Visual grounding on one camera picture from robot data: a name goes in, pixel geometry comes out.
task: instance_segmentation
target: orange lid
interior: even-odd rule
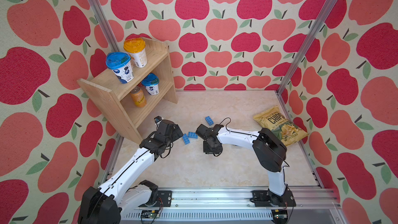
[[[138,53],[145,48],[145,41],[142,38],[128,39],[124,42],[123,48],[129,53]]]

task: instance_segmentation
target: orange can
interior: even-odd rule
[[[145,98],[144,92],[141,88],[133,88],[130,92],[130,96],[137,107],[145,107],[147,105],[147,99]]]

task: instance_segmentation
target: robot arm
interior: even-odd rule
[[[124,210],[156,203],[158,187],[152,182],[145,180],[137,187],[129,187],[165,150],[170,152],[171,143],[183,133],[172,121],[156,117],[155,122],[157,130],[141,142],[132,158],[110,180],[98,189],[90,187],[84,192],[78,224],[119,223]]]
[[[270,195],[283,196],[286,191],[285,174],[282,171],[286,159],[285,145],[269,130],[248,132],[226,128],[217,124],[208,128],[201,124],[196,134],[203,141],[203,152],[221,154],[222,144],[233,144],[253,150],[260,164],[268,171]]]

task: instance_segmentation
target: blue lid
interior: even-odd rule
[[[142,82],[144,86],[150,86],[159,83],[159,78],[154,73],[149,73]]]
[[[130,61],[131,57],[124,52],[111,52],[106,56],[106,66],[109,69],[123,67]]]

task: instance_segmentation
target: yogurt cup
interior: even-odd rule
[[[124,42],[123,48],[127,51],[134,65],[145,67],[147,64],[147,53],[145,52],[145,41],[142,38],[128,39]]]
[[[106,66],[113,70],[120,82],[127,83],[134,78],[130,60],[127,53],[111,52],[106,56]]]
[[[148,74],[141,83],[151,95],[156,95],[159,93],[159,78],[155,74]]]

